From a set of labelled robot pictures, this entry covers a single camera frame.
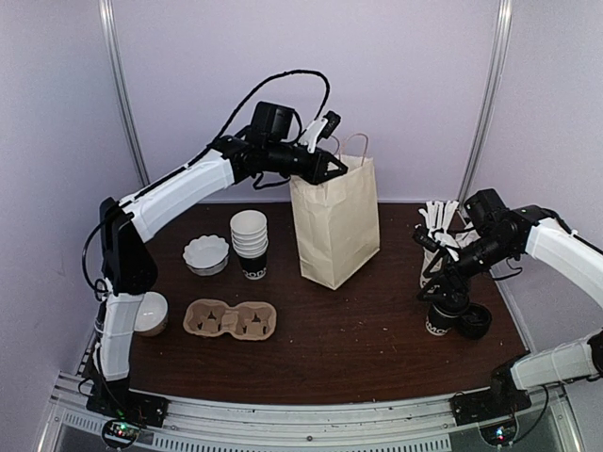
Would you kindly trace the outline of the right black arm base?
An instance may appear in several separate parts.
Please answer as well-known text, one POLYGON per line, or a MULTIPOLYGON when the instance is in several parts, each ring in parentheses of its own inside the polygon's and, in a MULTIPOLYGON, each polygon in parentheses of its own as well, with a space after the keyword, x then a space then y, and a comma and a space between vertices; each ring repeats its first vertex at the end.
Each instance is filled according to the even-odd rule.
POLYGON ((449 403, 457 426, 510 416, 531 407, 530 396, 526 392, 497 395, 491 390, 457 394, 449 403))

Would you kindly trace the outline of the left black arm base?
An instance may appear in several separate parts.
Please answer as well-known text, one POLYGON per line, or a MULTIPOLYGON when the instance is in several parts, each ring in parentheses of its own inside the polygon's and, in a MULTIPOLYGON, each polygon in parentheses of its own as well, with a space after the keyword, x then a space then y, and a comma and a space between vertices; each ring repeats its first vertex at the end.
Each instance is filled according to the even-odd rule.
POLYGON ((131 391, 129 380, 95 382, 86 409, 145 427, 161 428, 169 401, 159 395, 131 391))

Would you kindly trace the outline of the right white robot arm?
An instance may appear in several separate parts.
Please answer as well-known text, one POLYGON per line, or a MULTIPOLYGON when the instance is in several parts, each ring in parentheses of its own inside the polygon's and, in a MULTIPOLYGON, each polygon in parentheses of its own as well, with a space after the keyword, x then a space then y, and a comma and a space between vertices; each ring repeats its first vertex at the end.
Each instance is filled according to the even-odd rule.
MULTIPOLYGON (((433 258, 423 270, 426 280, 417 297, 429 304, 425 328, 434 336, 460 326, 470 311, 470 281, 494 265, 527 255, 552 268, 596 304, 602 302, 602 250, 571 229, 559 214, 538 205, 509 208, 493 188, 476 192, 464 203, 477 239, 461 246, 445 239, 443 227, 418 225, 413 239, 433 258)), ((538 353, 529 353, 502 368, 499 382, 483 395, 489 414, 504 414, 519 391, 602 376, 602 334, 589 335, 538 353)))

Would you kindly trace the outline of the cream paper bag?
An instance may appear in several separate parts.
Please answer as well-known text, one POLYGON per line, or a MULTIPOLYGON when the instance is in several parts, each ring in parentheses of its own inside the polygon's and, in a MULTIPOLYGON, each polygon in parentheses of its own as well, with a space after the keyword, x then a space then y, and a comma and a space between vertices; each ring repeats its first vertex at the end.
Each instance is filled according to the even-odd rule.
POLYGON ((301 275, 338 289, 381 248, 378 196, 369 138, 353 134, 335 160, 348 172, 312 186, 294 176, 289 183, 301 275))

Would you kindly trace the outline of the cardboard cup carrier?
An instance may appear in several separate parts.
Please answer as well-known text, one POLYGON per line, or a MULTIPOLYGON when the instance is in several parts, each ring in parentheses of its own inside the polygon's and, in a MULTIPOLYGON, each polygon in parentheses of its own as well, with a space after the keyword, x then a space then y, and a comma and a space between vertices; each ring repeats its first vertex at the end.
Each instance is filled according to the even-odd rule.
POLYGON ((274 334, 277 311, 265 301, 245 301, 230 306, 218 299, 197 299, 190 303, 183 320, 192 335, 215 338, 225 333, 239 341, 264 341, 274 334))

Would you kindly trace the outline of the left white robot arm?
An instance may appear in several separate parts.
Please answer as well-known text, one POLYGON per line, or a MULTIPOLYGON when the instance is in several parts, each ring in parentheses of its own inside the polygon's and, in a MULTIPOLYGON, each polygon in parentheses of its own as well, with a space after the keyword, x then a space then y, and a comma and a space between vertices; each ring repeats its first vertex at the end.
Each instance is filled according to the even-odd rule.
POLYGON ((237 134, 216 137, 191 161, 153 184, 101 204, 103 279, 94 288, 106 307, 94 364, 110 381, 97 397, 114 417, 125 418, 136 408, 134 395, 115 381, 129 376, 136 315, 158 276, 147 242, 195 203, 249 177, 273 172, 316 186, 347 172, 345 164, 318 146, 339 125, 340 116, 327 112, 289 142, 294 113, 289 107, 260 102, 251 123, 237 134))

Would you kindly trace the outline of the black paper coffee cup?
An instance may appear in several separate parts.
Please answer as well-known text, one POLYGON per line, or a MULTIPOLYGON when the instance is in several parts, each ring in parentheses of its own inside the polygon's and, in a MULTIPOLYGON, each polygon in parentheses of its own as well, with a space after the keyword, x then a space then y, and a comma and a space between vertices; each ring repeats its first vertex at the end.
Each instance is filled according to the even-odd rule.
POLYGON ((426 315, 425 328, 430 334, 442 337, 457 324, 460 316, 458 312, 444 311, 432 303, 426 315))

